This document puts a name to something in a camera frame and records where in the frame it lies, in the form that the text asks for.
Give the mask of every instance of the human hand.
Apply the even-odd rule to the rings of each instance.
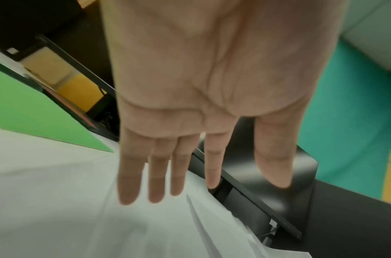
[[[205,180],[219,184],[240,116],[254,116],[255,161],[278,187],[292,178],[300,124],[330,58],[344,0],[104,0],[121,118],[118,193],[137,198],[145,162],[159,202],[205,137]]]

